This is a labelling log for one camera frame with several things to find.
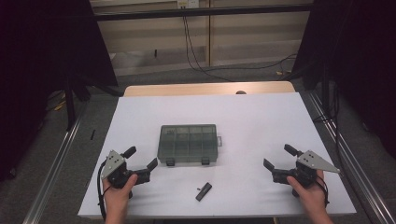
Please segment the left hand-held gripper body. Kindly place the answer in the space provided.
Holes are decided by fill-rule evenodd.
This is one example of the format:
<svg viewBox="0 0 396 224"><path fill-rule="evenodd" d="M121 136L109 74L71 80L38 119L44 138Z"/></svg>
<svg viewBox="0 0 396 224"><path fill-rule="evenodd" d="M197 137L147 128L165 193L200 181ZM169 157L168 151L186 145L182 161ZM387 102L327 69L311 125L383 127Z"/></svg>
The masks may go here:
<svg viewBox="0 0 396 224"><path fill-rule="evenodd" d="M150 181L150 171L147 167L137 171L128 170L127 159L123 158L121 154L114 150L109 152L101 173L102 180L107 179L110 185L116 189L122 189L131 175L137 175L136 185Z"/></svg>

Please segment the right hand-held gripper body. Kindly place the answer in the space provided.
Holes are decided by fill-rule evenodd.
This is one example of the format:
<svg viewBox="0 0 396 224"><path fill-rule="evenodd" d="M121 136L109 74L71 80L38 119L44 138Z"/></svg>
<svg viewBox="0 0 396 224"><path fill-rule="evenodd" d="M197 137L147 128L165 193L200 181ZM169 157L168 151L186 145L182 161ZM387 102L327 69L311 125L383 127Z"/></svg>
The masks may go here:
<svg viewBox="0 0 396 224"><path fill-rule="evenodd" d="M332 173L340 173L340 169L328 161L321 158L312 150L303 152L300 157L296 157L296 167L290 170L274 169L272 171L273 181L279 184L288 185L288 176L293 176L303 187L311 186L317 180L317 170Z"/></svg>

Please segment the grey translucent compartment box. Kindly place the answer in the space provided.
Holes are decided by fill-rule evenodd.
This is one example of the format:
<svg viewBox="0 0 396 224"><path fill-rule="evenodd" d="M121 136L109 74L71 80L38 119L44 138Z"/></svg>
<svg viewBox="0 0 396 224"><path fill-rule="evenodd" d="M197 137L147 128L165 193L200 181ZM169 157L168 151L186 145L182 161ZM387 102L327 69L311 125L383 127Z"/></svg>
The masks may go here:
<svg viewBox="0 0 396 224"><path fill-rule="evenodd" d="M163 125L157 157L167 166L189 162L209 165L217 161L218 147L215 124Z"/></svg>

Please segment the small black stick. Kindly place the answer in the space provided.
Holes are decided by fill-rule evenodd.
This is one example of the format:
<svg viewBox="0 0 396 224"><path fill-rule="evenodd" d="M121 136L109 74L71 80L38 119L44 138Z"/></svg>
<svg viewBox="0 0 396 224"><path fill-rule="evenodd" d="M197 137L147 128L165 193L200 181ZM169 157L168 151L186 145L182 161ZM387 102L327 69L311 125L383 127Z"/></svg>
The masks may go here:
<svg viewBox="0 0 396 224"><path fill-rule="evenodd" d="M200 202L206 194L212 189L212 185L208 182L205 183L205 185L199 189L199 193L195 197L195 199Z"/></svg>

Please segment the person's left hand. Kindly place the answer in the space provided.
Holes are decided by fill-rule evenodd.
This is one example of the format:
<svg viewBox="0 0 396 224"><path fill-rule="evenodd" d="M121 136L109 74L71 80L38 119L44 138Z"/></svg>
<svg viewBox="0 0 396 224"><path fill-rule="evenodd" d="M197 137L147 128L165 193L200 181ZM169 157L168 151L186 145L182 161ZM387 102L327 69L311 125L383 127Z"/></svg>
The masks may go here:
<svg viewBox="0 0 396 224"><path fill-rule="evenodd" d="M137 181L137 175L131 175L122 189L113 188L107 179L103 180L107 216L125 215L127 211L129 193Z"/></svg>

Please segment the person's right hand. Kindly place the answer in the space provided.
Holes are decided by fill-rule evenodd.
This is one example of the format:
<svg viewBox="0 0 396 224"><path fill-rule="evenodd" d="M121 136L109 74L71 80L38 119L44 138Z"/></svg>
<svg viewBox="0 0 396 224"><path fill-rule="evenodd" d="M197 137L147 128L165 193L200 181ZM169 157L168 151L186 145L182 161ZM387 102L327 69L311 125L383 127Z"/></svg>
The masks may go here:
<svg viewBox="0 0 396 224"><path fill-rule="evenodd" d="M306 214L317 217L326 214L325 193L317 184L304 188L294 177L288 176L287 181L300 196L300 202Z"/></svg>

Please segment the white table cover sheet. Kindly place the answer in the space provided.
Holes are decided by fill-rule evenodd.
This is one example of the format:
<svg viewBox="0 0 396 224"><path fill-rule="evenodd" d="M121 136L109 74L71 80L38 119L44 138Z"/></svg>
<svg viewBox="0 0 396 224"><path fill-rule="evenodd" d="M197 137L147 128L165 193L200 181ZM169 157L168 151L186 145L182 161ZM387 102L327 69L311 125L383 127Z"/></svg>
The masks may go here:
<svg viewBox="0 0 396 224"><path fill-rule="evenodd" d="M122 97L99 158L110 150L136 153L127 161L140 168L158 150L166 124L215 124L221 138L216 162L160 164L148 183L134 187L130 218L292 217L303 213L287 185L273 181L267 159L278 169L291 169L289 144L330 158L299 93ZM212 189L198 202L205 183Z"/></svg>

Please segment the black stand pole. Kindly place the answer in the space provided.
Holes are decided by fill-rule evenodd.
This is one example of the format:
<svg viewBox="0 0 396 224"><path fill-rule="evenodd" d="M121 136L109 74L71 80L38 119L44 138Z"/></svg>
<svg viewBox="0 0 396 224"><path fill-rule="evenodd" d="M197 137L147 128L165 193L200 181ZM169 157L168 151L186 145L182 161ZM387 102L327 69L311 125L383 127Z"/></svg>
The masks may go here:
<svg viewBox="0 0 396 224"><path fill-rule="evenodd" d="M74 95L71 87L70 79L67 77L64 81L64 94L67 110L67 131L70 131L76 121Z"/></svg>

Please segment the black curtain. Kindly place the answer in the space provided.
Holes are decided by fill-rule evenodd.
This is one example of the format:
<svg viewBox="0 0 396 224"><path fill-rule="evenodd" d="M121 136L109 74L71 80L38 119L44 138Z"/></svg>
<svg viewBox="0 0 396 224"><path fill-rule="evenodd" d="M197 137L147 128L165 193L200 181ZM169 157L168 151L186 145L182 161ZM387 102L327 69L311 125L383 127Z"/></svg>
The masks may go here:
<svg viewBox="0 0 396 224"><path fill-rule="evenodd" d="M292 73L332 77L396 159L396 0L313 0Z"/></svg>
<svg viewBox="0 0 396 224"><path fill-rule="evenodd" d="M0 181L14 176L55 91L116 86L90 0L0 0Z"/></svg>

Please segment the black horizontal bar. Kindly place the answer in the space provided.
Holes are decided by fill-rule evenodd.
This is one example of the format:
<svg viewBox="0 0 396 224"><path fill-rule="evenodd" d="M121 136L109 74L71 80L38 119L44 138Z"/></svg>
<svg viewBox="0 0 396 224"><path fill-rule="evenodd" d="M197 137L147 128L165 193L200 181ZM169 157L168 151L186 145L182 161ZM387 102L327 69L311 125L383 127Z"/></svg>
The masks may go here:
<svg viewBox="0 0 396 224"><path fill-rule="evenodd" d="M254 7L203 7L188 9L164 9L153 11L95 13L96 21L127 21L144 19L183 18L219 15L259 14L259 13L289 13L304 12L314 8L314 4L270 5Z"/></svg>

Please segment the metal floor rail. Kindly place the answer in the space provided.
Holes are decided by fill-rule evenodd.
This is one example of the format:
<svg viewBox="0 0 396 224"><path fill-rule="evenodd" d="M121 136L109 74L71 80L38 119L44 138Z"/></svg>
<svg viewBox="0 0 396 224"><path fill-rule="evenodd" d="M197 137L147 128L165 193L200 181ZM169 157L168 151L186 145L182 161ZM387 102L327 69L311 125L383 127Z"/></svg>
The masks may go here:
<svg viewBox="0 0 396 224"><path fill-rule="evenodd" d="M74 142L74 139L78 133L78 129L85 115L88 104L84 103L80 106L78 111L77 119L71 126L71 129L66 132L61 146L59 147L58 153L46 175L44 182L42 183L39 192L35 196L33 204L31 205L24 221L22 224L39 224L42 214L47 206L50 195L57 182L58 176L63 168L66 156Z"/></svg>
<svg viewBox="0 0 396 224"><path fill-rule="evenodd" d="M349 181L349 175L347 174L347 171L349 171L363 194L358 199L363 198L369 204L369 207L381 224L396 224L396 216L391 213L386 201L375 187L374 182L364 172L351 147L347 144L345 137L339 132L338 119L332 119L326 114L324 105L315 92L310 92L309 98L318 113L318 120L326 127L327 132L334 141L335 152L344 170L344 177Z"/></svg>

